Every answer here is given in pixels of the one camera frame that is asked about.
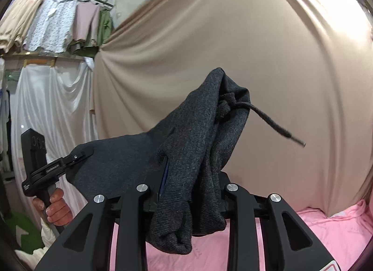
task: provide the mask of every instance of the gray knit fabric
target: gray knit fabric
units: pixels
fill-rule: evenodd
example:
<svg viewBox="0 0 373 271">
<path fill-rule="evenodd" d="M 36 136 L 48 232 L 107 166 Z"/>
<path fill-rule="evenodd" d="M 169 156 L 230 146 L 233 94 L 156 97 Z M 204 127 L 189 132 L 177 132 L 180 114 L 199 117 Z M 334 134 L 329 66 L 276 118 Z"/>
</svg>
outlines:
<svg viewBox="0 0 373 271">
<path fill-rule="evenodd" d="M 87 145 L 94 154 L 67 178 L 87 200 L 97 194 L 120 196 L 158 170 L 166 155 L 167 182 L 147 240 L 161 251 L 188 254 L 192 233 L 226 226 L 219 213 L 218 173 L 245 126 L 249 103 L 249 91 L 217 68 L 150 131 L 77 146 L 72 155 Z"/>
</svg>

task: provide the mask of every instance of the metal bolt head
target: metal bolt head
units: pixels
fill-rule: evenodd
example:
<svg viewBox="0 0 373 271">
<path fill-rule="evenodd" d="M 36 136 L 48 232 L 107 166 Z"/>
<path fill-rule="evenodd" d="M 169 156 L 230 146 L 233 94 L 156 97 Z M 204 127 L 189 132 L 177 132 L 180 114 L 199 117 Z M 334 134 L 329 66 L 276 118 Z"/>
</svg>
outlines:
<svg viewBox="0 0 373 271">
<path fill-rule="evenodd" d="M 102 203 L 104 199 L 105 199 L 105 196 L 99 194 L 99 195 L 96 195 L 93 200 L 95 201 L 95 203 Z"/>
<path fill-rule="evenodd" d="M 281 196 L 279 196 L 276 193 L 273 193 L 273 194 L 271 194 L 270 199 L 271 199 L 271 201 L 278 203 L 281 200 Z"/>
<path fill-rule="evenodd" d="M 145 192 L 146 190 L 148 190 L 148 186 L 145 184 L 140 184 L 136 187 L 136 190 L 139 192 Z"/>
<path fill-rule="evenodd" d="M 238 190 L 238 186 L 236 184 L 228 184 L 227 185 L 227 189 L 229 191 L 237 191 Z"/>
</svg>

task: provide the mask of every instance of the finger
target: finger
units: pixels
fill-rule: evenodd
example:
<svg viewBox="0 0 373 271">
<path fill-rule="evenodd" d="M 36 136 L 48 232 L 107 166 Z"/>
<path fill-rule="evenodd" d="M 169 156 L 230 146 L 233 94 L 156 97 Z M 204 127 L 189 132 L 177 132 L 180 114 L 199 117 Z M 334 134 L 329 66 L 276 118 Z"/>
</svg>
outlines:
<svg viewBox="0 0 373 271">
<path fill-rule="evenodd" d="M 63 218 L 54 222 L 54 225 L 55 226 L 64 226 L 64 225 L 69 224 L 71 221 L 72 221 L 72 212 L 70 211 Z"/>
<path fill-rule="evenodd" d="M 60 188 L 56 188 L 55 191 L 52 193 L 49 200 L 51 203 L 55 203 L 59 201 L 60 199 L 62 199 L 62 197 L 63 197 L 63 190 Z"/>
<path fill-rule="evenodd" d="M 51 204 L 47 209 L 46 209 L 46 214 L 48 216 L 52 216 L 55 214 L 57 211 L 61 210 L 63 207 L 67 206 L 65 201 L 63 199 L 60 199 L 59 201 Z"/>
<path fill-rule="evenodd" d="M 32 204 L 34 205 L 35 209 L 38 211 L 43 211 L 45 209 L 44 202 L 39 198 L 34 198 L 32 200 Z"/>
<path fill-rule="evenodd" d="M 63 218 L 67 213 L 71 212 L 70 208 L 68 206 L 63 207 L 61 210 L 57 211 L 52 216 L 48 216 L 48 222 L 57 222 L 61 218 Z"/>
</svg>

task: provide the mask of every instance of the white sheet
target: white sheet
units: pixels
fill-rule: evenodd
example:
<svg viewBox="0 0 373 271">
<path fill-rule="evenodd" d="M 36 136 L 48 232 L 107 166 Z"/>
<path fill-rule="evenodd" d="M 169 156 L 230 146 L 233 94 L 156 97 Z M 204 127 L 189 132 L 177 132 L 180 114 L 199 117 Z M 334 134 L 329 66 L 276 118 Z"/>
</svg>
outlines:
<svg viewBox="0 0 373 271">
<path fill-rule="evenodd" d="M 11 111 L 14 174 L 25 209 L 39 227 L 40 216 L 32 206 L 32 198 L 25 197 L 21 189 L 26 178 L 21 134 L 32 128 L 44 135 L 47 162 L 66 156 L 78 144 L 97 138 L 94 118 L 89 114 L 93 78 L 93 66 L 89 65 L 60 59 L 55 67 L 27 65 L 18 81 L 15 108 Z M 76 215 L 86 200 L 64 176 L 60 178 L 59 187 Z"/>
</svg>

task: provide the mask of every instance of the green carpet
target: green carpet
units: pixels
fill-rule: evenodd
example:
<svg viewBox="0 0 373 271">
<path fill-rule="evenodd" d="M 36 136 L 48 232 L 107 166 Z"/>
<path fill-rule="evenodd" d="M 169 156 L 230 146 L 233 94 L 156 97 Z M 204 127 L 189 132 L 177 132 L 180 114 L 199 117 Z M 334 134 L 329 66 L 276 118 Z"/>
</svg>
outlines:
<svg viewBox="0 0 373 271">
<path fill-rule="evenodd" d="M 40 231 L 25 215 L 12 211 L 11 216 L 5 219 L 5 223 L 16 237 L 22 251 L 32 254 L 35 249 L 44 247 Z"/>
</svg>

